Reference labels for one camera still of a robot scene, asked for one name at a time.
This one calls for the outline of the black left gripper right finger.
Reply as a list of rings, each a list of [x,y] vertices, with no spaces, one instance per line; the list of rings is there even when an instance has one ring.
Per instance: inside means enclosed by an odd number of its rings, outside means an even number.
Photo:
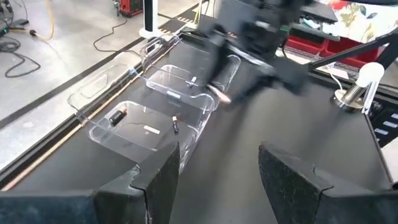
[[[360,187],[268,142],[258,164],[278,224],[398,224],[398,190]]]

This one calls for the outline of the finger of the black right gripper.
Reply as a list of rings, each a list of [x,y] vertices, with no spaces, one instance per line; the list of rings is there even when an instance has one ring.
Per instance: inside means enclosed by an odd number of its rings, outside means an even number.
[[[229,65],[227,32],[223,26],[213,26],[205,40],[206,51],[208,52],[209,65],[203,75],[203,87],[215,86],[225,89],[228,83],[226,75]]]
[[[260,65],[256,65],[248,74],[245,83],[239,88],[238,93],[231,96],[231,104],[237,105],[243,103],[262,90],[272,87],[277,77],[277,65],[271,60]]]

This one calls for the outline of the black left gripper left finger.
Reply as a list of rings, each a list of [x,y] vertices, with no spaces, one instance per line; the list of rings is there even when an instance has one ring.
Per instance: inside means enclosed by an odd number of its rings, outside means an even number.
[[[0,224],[169,224],[179,166],[174,141],[97,189],[1,192]]]

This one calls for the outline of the clear plastic bin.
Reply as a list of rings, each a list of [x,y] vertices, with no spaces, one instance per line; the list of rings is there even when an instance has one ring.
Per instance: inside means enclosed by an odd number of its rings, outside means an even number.
[[[197,105],[199,96],[171,91],[162,93],[147,86],[146,72],[117,64],[103,70],[82,85],[67,100],[88,137],[132,159],[143,161],[153,152],[177,141],[180,144],[180,168],[183,169],[213,112],[213,98],[204,94],[210,104]],[[127,115],[115,126],[109,118],[126,107]],[[179,134],[175,135],[172,117],[176,116]]]
[[[208,62],[208,52],[202,50],[199,45],[189,45],[178,35],[169,33],[153,38],[141,48],[140,51],[142,65],[148,79],[147,86],[162,93],[171,91],[172,96],[178,97],[180,94],[188,96],[199,96],[195,103],[210,104],[211,101],[204,97],[210,95],[215,104],[216,110],[220,103],[219,99],[209,89],[203,87],[203,75],[206,71]],[[236,55],[229,55],[229,65],[226,75],[228,83],[225,89],[217,87],[223,93],[227,92],[229,86],[238,71],[241,59]],[[189,88],[186,81],[192,77],[197,77],[198,86]]]

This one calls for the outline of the thick black copper-top battery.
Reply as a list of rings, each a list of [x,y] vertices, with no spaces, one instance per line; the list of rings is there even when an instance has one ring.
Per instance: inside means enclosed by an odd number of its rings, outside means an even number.
[[[126,107],[118,109],[109,118],[110,126],[115,127],[126,115],[127,115],[127,108]]]

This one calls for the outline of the red plastic crate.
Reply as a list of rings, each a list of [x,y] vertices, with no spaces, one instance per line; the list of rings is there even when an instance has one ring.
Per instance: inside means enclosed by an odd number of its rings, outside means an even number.
[[[327,41],[325,39],[312,41],[294,35],[290,35],[286,43],[286,46],[316,55],[325,49],[326,44]]]
[[[325,42],[325,48],[320,52],[320,55],[322,57],[328,57],[359,45],[361,45],[361,42],[346,37],[341,37],[339,42],[328,40]],[[339,62],[352,67],[361,68],[364,64],[375,61],[378,55],[379,47],[376,47],[367,52],[339,60]]]

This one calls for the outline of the white and black tower fan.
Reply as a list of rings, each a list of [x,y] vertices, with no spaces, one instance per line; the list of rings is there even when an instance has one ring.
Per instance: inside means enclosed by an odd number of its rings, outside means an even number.
[[[162,35],[158,29],[158,0],[143,0],[144,26],[139,35],[145,39],[156,38]]]

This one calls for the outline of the floral cloth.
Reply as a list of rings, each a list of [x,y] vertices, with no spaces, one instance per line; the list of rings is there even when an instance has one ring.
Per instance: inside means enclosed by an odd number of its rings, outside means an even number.
[[[377,6],[341,0],[318,0],[332,7],[337,18],[323,31],[366,43],[398,28],[398,6]]]

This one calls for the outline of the black panel white labels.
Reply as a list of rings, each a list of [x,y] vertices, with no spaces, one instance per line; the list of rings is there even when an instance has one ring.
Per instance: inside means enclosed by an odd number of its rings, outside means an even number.
[[[384,147],[398,137],[397,108],[373,101],[368,116],[380,147]]]

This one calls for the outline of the red toolbox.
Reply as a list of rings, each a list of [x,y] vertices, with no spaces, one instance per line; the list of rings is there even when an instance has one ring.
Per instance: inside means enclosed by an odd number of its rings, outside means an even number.
[[[125,17],[133,17],[143,12],[143,0],[119,0],[119,13]]]

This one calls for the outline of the white globe lamp metal base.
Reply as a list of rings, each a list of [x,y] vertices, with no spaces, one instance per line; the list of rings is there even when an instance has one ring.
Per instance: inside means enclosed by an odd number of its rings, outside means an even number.
[[[336,90],[331,98],[332,102],[347,112],[360,111],[368,114],[384,72],[380,63],[369,62],[363,65],[358,79],[347,90]]]

